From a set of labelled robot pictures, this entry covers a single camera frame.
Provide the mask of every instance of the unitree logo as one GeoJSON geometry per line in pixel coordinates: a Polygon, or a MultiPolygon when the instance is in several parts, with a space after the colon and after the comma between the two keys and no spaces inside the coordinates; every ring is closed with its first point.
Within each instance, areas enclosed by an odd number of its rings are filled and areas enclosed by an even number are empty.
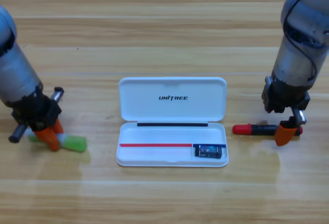
{"type": "Polygon", "coordinates": [[[159,97],[159,100],[187,100],[188,97],[172,97],[172,96],[167,96],[167,97],[159,97]]]}

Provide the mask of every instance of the cable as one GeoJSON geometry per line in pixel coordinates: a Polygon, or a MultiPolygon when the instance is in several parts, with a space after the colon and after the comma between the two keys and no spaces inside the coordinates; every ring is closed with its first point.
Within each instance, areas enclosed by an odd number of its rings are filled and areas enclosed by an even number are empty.
{"type": "Polygon", "coordinates": [[[309,57],[301,48],[299,48],[288,36],[286,28],[287,28],[287,24],[288,24],[288,17],[291,14],[291,12],[293,11],[293,8],[298,4],[298,2],[300,2],[301,0],[296,0],[295,3],[290,7],[290,9],[287,12],[287,15],[284,19],[283,22],[283,33],[286,36],[286,38],[288,39],[288,41],[298,50],[300,51],[312,64],[313,69],[314,69],[314,74],[308,79],[308,81],[313,80],[317,74],[318,74],[318,69],[316,64],[314,63],[314,61],[311,59],[311,57],[309,57]]]}

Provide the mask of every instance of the wood grain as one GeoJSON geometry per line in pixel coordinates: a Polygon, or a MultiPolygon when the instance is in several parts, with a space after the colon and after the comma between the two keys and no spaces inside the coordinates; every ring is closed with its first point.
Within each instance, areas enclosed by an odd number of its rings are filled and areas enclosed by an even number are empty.
{"type": "Polygon", "coordinates": [[[83,154],[23,139],[11,144],[0,106],[0,223],[329,223],[329,65],[310,91],[303,135],[232,134],[277,124],[261,92],[282,38],[285,0],[2,0],[60,120],[86,136],[83,154]],[[229,164],[221,169],[131,168],[116,162],[118,82],[128,76],[219,76],[228,84],[229,164]]]}

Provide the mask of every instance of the green cap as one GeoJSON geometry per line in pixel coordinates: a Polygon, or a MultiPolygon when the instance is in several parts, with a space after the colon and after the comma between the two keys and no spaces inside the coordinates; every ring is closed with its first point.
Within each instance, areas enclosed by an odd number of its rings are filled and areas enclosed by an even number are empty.
{"type": "Polygon", "coordinates": [[[65,136],[63,147],[68,150],[84,152],[87,149],[87,139],[78,136],[65,136]]]}

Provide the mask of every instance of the green marker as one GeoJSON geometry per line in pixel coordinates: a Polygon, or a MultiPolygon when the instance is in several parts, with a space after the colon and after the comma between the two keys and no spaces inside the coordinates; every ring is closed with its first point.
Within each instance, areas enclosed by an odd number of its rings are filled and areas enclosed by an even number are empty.
{"type": "MultiPolygon", "coordinates": [[[[30,142],[42,142],[30,128],[26,129],[24,135],[30,142]]],[[[70,136],[61,133],[57,134],[57,139],[61,148],[77,152],[84,152],[87,150],[87,139],[85,137],[70,136]]]]}

